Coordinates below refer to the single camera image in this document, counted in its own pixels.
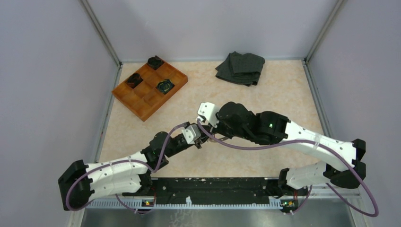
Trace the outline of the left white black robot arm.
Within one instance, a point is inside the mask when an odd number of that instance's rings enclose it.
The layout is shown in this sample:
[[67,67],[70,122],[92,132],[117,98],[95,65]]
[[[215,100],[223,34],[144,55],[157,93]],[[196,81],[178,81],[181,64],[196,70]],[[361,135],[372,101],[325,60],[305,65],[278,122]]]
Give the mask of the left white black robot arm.
[[152,188],[151,172],[168,164],[168,157],[191,147],[183,134],[170,137],[162,150],[167,132],[157,133],[149,145],[127,157],[85,164],[73,162],[59,177],[64,210],[80,210],[92,200],[121,193],[147,195]]

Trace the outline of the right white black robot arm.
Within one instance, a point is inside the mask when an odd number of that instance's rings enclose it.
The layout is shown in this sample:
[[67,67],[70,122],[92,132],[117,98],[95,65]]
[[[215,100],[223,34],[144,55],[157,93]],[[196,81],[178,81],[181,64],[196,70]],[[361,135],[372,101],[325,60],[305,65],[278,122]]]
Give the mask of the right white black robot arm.
[[222,107],[203,103],[198,109],[198,118],[209,123],[212,135],[239,137],[257,144],[256,149],[288,146],[319,160],[304,167],[282,169],[277,182],[281,194],[290,195],[295,189],[321,183],[356,189],[366,177],[366,165],[361,161],[366,152],[364,140],[332,139],[284,115],[272,111],[253,113],[234,102]]

